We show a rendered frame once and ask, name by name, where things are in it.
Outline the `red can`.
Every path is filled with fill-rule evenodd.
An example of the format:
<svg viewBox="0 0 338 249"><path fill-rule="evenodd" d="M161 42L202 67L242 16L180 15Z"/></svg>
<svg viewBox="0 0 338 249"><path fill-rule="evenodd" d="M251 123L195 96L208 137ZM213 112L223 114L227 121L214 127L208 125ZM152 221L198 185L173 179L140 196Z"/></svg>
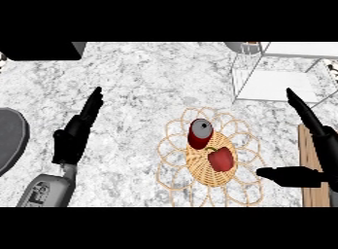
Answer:
<svg viewBox="0 0 338 249"><path fill-rule="evenodd" d="M188 143L191 147L201 150L211 138L213 127L205 119L195 119L189 126Z"/></svg>

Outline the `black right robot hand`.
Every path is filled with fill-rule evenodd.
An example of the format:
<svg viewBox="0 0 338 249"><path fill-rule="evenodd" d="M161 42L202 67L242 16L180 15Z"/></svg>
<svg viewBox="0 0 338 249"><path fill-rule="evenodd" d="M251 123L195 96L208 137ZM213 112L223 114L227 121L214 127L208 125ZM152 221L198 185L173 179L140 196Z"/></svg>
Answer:
<svg viewBox="0 0 338 249"><path fill-rule="evenodd" d="M321 171L305 166L263 167L255 170L255 175L288 188L319 188L320 183L326 182L338 193L338 133L330 126L320 123L308 105L291 89L286 89L286 97L310 131Z"/></svg>

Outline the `brown wooden cutting board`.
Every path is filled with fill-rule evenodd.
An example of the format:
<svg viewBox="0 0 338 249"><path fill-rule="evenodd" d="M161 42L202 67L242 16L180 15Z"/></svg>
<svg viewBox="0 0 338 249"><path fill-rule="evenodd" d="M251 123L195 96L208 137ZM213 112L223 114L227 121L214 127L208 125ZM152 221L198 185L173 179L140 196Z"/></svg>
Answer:
<svg viewBox="0 0 338 249"><path fill-rule="evenodd" d="M321 171L310 131L302 124L298 125L298 150L299 166ZM338 207L338 193L330 190L326 182L320 184L319 188L302 188L302 207Z"/></svg>

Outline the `black appliance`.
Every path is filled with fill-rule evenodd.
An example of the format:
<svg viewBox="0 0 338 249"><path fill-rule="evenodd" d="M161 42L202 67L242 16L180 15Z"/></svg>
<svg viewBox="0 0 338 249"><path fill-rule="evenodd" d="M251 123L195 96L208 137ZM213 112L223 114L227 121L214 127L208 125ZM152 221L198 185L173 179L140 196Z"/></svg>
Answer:
<svg viewBox="0 0 338 249"><path fill-rule="evenodd" d="M79 60L85 42L0 42L0 52L14 61Z"/></svg>

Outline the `red bell pepper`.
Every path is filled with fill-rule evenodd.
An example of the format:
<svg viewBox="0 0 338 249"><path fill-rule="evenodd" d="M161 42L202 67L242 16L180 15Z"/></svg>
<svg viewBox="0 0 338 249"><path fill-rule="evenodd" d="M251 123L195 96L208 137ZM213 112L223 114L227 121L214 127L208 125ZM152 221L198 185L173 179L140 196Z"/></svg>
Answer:
<svg viewBox="0 0 338 249"><path fill-rule="evenodd" d="M204 150L210 150L210 153L207 154L207 161L211 169L216 172L229 171L233 167L233 157L229 149L226 147L221 147L220 149L205 147Z"/></svg>

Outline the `dark grey round pan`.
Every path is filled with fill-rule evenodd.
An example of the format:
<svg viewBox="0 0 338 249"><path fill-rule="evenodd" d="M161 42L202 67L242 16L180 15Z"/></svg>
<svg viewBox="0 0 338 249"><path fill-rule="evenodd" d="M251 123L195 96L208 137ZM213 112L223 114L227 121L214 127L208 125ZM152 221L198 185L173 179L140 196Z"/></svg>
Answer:
<svg viewBox="0 0 338 249"><path fill-rule="evenodd" d="M21 113L0 108L0 177L14 166L27 145L29 125Z"/></svg>

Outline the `grey round bowl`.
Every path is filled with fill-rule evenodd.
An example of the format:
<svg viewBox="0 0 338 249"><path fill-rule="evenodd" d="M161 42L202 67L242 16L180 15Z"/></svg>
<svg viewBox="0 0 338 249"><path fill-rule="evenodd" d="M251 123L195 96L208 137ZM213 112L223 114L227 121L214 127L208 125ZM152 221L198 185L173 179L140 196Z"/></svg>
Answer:
<svg viewBox="0 0 338 249"><path fill-rule="evenodd" d="M255 54L260 52L260 44L249 42L226 42L226 47L235 53Z"/></svg>

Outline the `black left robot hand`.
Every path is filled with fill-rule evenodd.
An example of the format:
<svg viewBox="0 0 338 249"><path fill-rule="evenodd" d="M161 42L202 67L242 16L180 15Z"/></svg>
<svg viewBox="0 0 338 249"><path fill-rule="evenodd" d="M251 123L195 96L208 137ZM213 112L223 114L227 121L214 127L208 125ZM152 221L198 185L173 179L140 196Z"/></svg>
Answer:
<svg viewBox="0 0 338 249"><path fill-rule="evenodd" d="M89 129L92 127L101 105L101 87L96 87L86 99L80 113L71 117L65 127L63 129L57 129L52 133L52 163L76 164L79 162L85 152Z"/></svg>

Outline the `woven wicker placemat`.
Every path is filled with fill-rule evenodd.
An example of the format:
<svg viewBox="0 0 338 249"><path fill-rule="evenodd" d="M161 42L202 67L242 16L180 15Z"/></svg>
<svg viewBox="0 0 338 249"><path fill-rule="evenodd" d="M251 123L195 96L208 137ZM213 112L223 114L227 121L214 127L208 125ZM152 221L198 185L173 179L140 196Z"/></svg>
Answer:
<svg viewBox="0 0 338 249"><path fill-rule="evenodd" d="M263 162L260 142L232 114L210 107L186 108L164 126L155 151L155 182L173 206L261 203L261 180L254 174L254 164Z"/></svg>

